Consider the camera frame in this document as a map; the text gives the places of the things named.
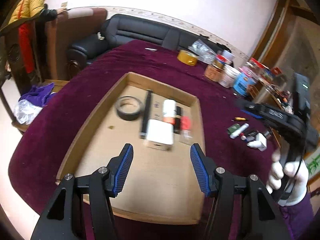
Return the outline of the white gloved right hand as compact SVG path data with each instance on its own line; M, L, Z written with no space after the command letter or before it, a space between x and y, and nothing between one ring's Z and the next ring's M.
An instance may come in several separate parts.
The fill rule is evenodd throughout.
M271 194L281 187L281 179L284 175L294 178L295 185L292 193L285 204L281 206L294 206L300 203L307 193L307 183L309 178L309 171L304 161L292 161L285 164L284 167L280 164L281 151L277 149L272 154L272 165L269 172L269 177L266 183L266 189Z

